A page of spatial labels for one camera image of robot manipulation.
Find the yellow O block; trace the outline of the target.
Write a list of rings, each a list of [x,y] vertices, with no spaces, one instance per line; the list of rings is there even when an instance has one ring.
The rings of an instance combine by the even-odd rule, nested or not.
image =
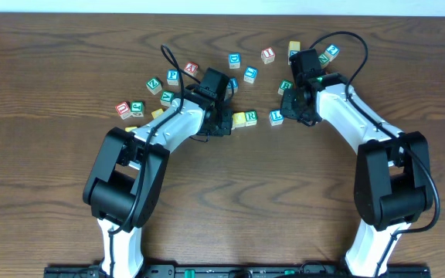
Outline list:
[[[246,126],[246,113],[245,112],[234,113],[232,129],[245,126]]]

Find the blue L block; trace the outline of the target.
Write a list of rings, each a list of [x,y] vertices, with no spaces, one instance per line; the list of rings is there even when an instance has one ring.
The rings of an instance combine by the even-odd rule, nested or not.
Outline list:
[[[272,110],[269,113],[269,119],[272,126],[281,125],[284,122],[284,117],[281,115],[279,110]]]

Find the green R block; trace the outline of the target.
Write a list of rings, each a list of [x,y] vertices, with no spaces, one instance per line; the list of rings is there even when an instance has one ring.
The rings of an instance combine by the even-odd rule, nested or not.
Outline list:
[[[246,118],[246,123],[245,123],[246,127],[253,126],[253,125],[257,124],[258,116],[257,116],[255,110],[246,111],[245,118]]]

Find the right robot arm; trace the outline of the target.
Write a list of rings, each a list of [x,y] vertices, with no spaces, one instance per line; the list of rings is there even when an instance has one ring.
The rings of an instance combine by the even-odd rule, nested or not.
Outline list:
[[[345,263],[354,276],[380,276],[399,237],[423,212],[440,207],[428,143],[420,132],[385,122],[350,80],[326,73],[321,60],[315,49],[290,56],[295,85],[284,91],[280,113],[309,127],[327,121],[355,152],[354,201],[361,222]]]

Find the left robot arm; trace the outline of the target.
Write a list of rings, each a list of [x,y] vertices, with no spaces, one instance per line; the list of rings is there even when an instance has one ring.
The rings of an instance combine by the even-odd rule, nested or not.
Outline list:
[[[140,273],[142,228],[158,202],[170,154],[192,136],[231,133],[230,86],[227,75],[209,68],[201,83],[182,88],[150,123],[107,132],[83,190],[103,234],[100,270],[106,277]]]

